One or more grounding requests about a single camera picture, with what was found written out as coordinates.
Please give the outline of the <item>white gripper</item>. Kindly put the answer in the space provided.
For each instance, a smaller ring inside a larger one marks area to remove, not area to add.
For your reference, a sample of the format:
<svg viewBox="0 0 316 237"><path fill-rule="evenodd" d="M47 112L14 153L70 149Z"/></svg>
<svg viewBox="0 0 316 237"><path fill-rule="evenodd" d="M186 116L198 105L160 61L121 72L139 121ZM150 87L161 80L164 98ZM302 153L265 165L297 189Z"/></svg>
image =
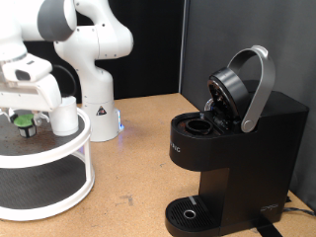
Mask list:
<svg viewBox="0 0 316 237"><path fill-rule="evenodd" d="M36 82L10 82L0 85L0 116L4 115L13 123L18 115L13 109L39 111L33 112L35 126L41 126L52 112L61 104L61 94L55 78L48 74Z"/></svg>

